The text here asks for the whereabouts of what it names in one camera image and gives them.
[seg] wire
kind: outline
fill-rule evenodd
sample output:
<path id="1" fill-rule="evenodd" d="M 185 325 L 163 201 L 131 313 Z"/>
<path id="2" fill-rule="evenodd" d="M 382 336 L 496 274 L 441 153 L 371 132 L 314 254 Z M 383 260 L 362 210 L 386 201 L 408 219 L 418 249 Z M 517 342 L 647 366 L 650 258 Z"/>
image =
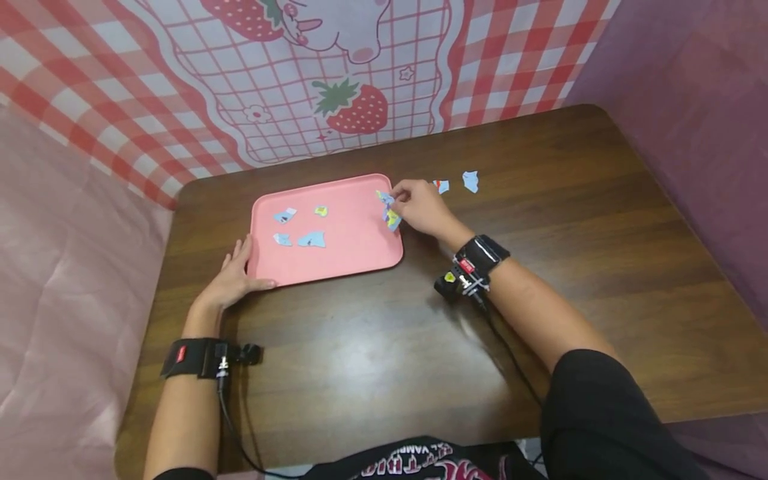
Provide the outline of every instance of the wire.
<path id="1" fill-rule="evenodd" d="M 544 402 L 541 401 L 541 397 L 538 396 L 538 394 L 536 393 L 536 390 L 533 388 L 533 385 L 531 384 L 531 380 L 528 379 L 528 376 L 525 375 L 525 372 L 523 372 L 523 368 L 520 367 L 520 362 L 518 362 L 518 357 L 515 356 L 515 353 L 512 352 L 512 347 L 510 347 L 507 341 L 504 340 L 504 337 L 501 335 L 501 333 L 499 333 L 498 329 L 496 328 L 496 325 L 494 325 L 493 315 L 491 314 L 491 310 L 489 310 L 488 306 L 485 305 L 485 302 L 480 299 L 477 299 L 477 301 L 475 302 L 475 305 L 479 307 L 478 309 L 483 314 L 485 321 L 488 322 L 488 326 L 491 327 L 491 331 L 493 332 L 493 335 L 507 350 L 507 353 L 509 354 L 509 358 L 512 360 L 512 363 L 515 365 L 515 370 L 518 371 L 518 374 L 520 375 L 520 379 L 528 388 L 528 391 L 531 393 L 531 396 L 536 401 L 539 408 L 540 409 L 544 408 Z"/>
<path id="2" fill-rule="evenodd" d="M 219 405 L 221 405 L 221 413 L 224 416 L 224 423 L 227 424 L 227 430 L 230 431 L 230 436 L 232 437 L 232 440 L 234 440 L 235 444 L 237 445 L 237 448 L 240 449 L 240 454 L 243 456 L 243 458 L 248 462 L 248 464 L 257 472 L 260 474 L 269 477 L 277 477 L 277 478 L 286 478 L 287 480 L 297 480 L 298 478 L 301 478 L 302 475 L 299 475 L 297 477 L 291 476 L 291 475 L 283 475 L 282 473 L 275 473 L 270 472 L 269 470 L 264 470 L 260 466 L 258 466 L 248 455 L 248 452 L 245 451 L 245 447 L 243 447 L 243 443 L 240 441 L 240 437 L 237 434 L 237 431 L 235 430 L 235 425 L 232 423 L 232 418 L 230 418 L 230 413 L 227 410 L 227 403 L 224 401 L 224 391 L 223 389 L 219 389 Z"/>

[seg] person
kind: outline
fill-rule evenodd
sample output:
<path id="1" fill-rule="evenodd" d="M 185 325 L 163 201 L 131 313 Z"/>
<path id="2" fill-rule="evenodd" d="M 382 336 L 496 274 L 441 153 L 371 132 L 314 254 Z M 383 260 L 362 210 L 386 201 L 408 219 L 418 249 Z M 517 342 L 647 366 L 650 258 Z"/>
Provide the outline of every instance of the person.
<path id="1" fill-rule="evenodd" d="M 411 227 L 457 251 L 475 232 L 424 180 L 403 180 L 393 210 Z M 221 272 L 190 308 L 183 338 L 219 335 L 221 313 L 271 280 L 245 275 L 250 237 L 235 243 Z M 706 478 L 661 424 L 610 343 L 544 280 L 515 262 L 491 273 L 488 298 L 551 374 L 541 412 L 541 447 L 549 478 Z M 217 473 L 220 416 L 216 381 L 167 379 L 147 450 L 147 480 L 210 480 Z M 514 442 L 463 447 L 439 439 L 406 439 L 316 465 L 303 477 L 544 478 Z"/>

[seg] black wrist strap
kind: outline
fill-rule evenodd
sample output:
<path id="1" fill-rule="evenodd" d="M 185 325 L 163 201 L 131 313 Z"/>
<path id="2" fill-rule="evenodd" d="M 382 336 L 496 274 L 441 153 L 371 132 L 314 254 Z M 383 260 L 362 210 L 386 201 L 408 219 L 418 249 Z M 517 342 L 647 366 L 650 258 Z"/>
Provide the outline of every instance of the black wrist strap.
<path id="1" fill-rule="evenodd" d="M 179 339 L 168 351 L 160 376 L 197 375 L 198 379 L 215 379 L 217 371 L 216 345 L 221 339 Z"/>
<path id="2" fill-rule="evenodd" d="M 487 278 L 491 270 L 503 260 L 509 258 L 509 251 L 496 243 L 491 237 L 478 235 L 459 249 L 456 258 L 459 259 L 459 265 L 467 273 L 477 270 L 477 276 Z M 470 264 L 462 264 L 461 259 L 469 260 Z"/>

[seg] wrist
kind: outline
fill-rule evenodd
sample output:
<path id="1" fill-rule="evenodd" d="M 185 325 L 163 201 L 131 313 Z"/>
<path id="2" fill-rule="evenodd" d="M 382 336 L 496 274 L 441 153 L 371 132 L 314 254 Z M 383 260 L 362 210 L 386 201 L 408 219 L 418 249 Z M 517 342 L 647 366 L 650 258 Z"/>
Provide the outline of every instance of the wrist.
<path id="1" fill-rule="evenodd" d="M 201 297 L 196 298 L 187 314 L 181 337 L 218 337 L 222 312 L 222 306 Z"/>
<path id="2" fill-rule="evenodd" d="M 449 222 L 445 223 L 445 227 L 435 236 L 438 240 L 448 245 L 453 253 L 456 253 L 458 249 L 475 237 L 475 232 L 453 217 Z"/>

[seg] wooden table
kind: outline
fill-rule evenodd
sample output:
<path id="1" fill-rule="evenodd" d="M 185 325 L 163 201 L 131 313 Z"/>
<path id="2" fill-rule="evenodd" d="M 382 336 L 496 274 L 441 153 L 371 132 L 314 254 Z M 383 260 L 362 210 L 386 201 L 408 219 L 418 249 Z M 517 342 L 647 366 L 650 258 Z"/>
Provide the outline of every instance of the wooden table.
<path id="1" fill-rule="evenodd" d="M 479 171 L 477 194 L 462 186 L 464 170 Z M 186 186 L 118 439 L 121 478 L 139 478 L 167 348 L 248 231 L 253 202 L 372 172 L 449 179 L 443 198 L 457 216 L 572 300 L 665 422 L 768 409 L 768 340 L 608 116 L 580 106 Z M 230 399 L 265 466 L 409 435 L 477 444 L 538 434 L 538 408 L 487 326 L 433 292 L 448 258 L 408 227 L 402 238 L 391 270 L 287 287 L 229 313 L 226 337 L 266 347 Z M 507 337 L 543 395 L 543 367 Z M 222 472 L 245 469 L 230 442 L 222 450 Z"/>

